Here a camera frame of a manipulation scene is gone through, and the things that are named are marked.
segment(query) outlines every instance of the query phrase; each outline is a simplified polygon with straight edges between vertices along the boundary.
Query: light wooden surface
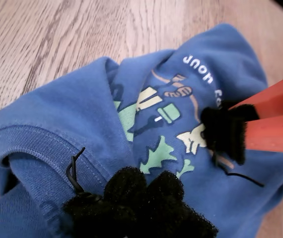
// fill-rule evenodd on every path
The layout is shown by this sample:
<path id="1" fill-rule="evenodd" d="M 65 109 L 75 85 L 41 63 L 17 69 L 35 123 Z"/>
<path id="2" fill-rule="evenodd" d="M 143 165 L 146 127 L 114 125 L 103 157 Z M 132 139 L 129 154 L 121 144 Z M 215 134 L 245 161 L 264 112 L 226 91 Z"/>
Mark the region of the light wooden surface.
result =
<path id="1" fill-rule="evenodd" d="M 176 48 L 228 22 L 283 79 L 283 10 L 269 0 L 0 0 L 0 109 L 100 56 L 120 62 Z M 283 238 L 283 202 L 258 238 Z"/>

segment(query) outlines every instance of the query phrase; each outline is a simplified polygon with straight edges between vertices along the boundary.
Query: orange plastic arm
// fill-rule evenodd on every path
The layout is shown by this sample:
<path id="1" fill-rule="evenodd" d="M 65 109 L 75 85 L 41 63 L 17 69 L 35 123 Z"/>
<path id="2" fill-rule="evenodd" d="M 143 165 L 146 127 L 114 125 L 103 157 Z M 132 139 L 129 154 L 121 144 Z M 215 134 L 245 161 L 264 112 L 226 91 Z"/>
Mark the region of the orange plastic arm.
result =
<path id="1" fill-rule="evenodd" d="M 249 121 L 246 149 L 283 152 L 283 116 Z"/>
<path id="2" fill-rule="evenodd" d="M 253 104 L 261 119 L 283 115 L 283 80 L 236 105 Z"/>

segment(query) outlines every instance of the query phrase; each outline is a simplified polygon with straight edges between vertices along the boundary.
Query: blue sweatshirt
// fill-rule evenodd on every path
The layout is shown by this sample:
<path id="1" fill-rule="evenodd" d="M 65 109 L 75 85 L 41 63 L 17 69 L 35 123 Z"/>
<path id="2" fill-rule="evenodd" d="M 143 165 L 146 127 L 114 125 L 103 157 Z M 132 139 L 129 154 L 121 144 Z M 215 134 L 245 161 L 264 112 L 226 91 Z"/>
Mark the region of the blue sweatshirt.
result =
<path id="1" fill-rule="evenodd" d="M 200 115 L 266 87 L 251 47 L 221 24 L 177 50 L 120 64 L 102 57 L 21 96 L 0 110 L 0 238 L 70 237 L 62 205 L 74 191 L 66 168 L 82 147 L 76 168 L 85 191 L 102 194 L 125 166 L 140 168 L 148 182 L 169 170 L 218 238 L 255 237 L 283 197 L 283 153 L 246 151 L 243 166 L 218 156 L 264 187 L 227 176 L 212 163 Z"/>

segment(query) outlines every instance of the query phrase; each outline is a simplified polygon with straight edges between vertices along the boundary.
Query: green leaf graphic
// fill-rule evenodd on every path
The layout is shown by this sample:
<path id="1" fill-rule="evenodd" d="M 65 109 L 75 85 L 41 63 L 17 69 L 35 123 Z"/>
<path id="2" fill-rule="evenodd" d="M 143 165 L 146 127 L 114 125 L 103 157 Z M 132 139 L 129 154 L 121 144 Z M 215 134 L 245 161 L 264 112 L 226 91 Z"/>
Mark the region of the green leaf graphic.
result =
<path id="1" fill-rule="evenodd" d="M 120 104 L 121 102 L 114 101 L 114 105 L 116 109 L 118 109 Z M 118 112 L 118 117 L 121 121 L 122 127 L 124 129 L 124 132 L 125 132 L 125 135 L 128 141 L 133 141 L 133 138 L 134 138 L 134 134 L 128 132 L 128 130 L 132 128 L 132 126 L 135 123 L 135 114 L 136 114 L 136 103 Z"/>
<path id="2" fill-rule="evenodd" d="M 177 173 L 176 173 L 177 178 L 180 178 L 180 176 L 183 175 L 185 172 L 193 171 L 195 169 L 195 167 L 190 165 L 190 163 L 191 163 L 190 160 L 185 160 L 181 172 L 177 171 Z"/>
<path id="3" fill-rule="evenodd" d="M 160 136 L 158 147 L 154 151 L 149 149 L 148 161 L 146 164 L 141 163 L 140 170 L 144 174 L 150 174 L 149 169 L 155 167 L 161 168 L 161 162 L 163 160 L 177 160 L 176 157 L 170 155 L 170 152 L 172 152 L 173 150 L 173 147 L 165 143 L 165 137 L 163 135 Z"/>

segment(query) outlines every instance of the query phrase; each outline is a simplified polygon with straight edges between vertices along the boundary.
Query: black wire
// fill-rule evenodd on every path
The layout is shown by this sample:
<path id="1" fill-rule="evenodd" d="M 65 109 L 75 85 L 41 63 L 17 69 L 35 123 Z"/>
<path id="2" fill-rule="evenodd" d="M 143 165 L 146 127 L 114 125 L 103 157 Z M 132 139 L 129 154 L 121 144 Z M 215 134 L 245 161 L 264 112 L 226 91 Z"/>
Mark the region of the black wire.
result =
<path id="1" fill-rule="evenodd" d="M 215 142 L 214 142 L 213 145 L 212 145 L 212 150 L 213 150 L 212 161 L 213 161 L 214 165 L 220 167 L 220 168 L 224 171 L 224 173 L 225 173 L 227 176 L 238 176 L 238 177 L 241 177 L 241 178 L 244 178 L 244 179 L 247 179 L 247 180 L 253 182 L 254 184 L 256 184 L 256 185 L 259 186 L 259 187 L 264 187 L 264 186 L 265 186 L 264 184 L 262 184 L 262 183 L 260 183 L 260 182 L 258 182 L 258 181 L 256 181 L 256 180 L 254 180 L 254 179 L 252 179 L 252 178 L 250 178 L 250 177 L 248 177 L 248 176 L 246 176 L 246 175 L 237 174 L 237 173 L 229 173 L 229 172 L 227 171 L 226 167 L 223 166 L 222 164 L 220 164 L 219 161 L 217 160 L 217 157 L 216 157 L 216 149 L 215 149 Z"/>
<path id="2" fill-rule="evenodd" d="M 72 161 L 71 163 L 68 165 L 67 167 L 67 177 L 68 180 L 70 181 L 70 183 L 73 185 L 76 194 L 81 194 L 84 193 L 84 189 L 81 187 L 80 184 L 78 184 L 77 180 L 76 180 L 76 167 L 75 167 L 75 163 L 76 160 L 78 159 L 78 157 L 83 153 L 83 151 L 85 150 L 85 147 L 83 147 L 75 156 L 72 156 Z"/>
<path id="3" fill-rule="evenodd" d="M 238 176 L 238 177 L 241 177 L 241 178 L 244 178 L 244 179 L 247 179 L 247 180 L 253 182 L 254 184 L 256 184 L 256 185 L 259 186 L 259 187 L 264 187 L 264 184 L 262 184 L 262 183 L 260 183 L 260 182 L 258 182 L 258 181 L 256 181 L 256 180 L 254 180 L 254 179 L 252 179 L 252 178 L 250 178 L 250 177 L 248 177 L 248 176 L 246 176 L 246 175 L 237 174 L 237 173 L 229 173 L 229 172 L 227 171 L 227 169 L 225 168 L 225 166 L 221 165 L 220 163 L 218 163 L 218 166 L 219 166 L 219 167 L 224 171 L 224 173 L 225 173 L 226 175 L 228 175 L 228 176 Z"/>

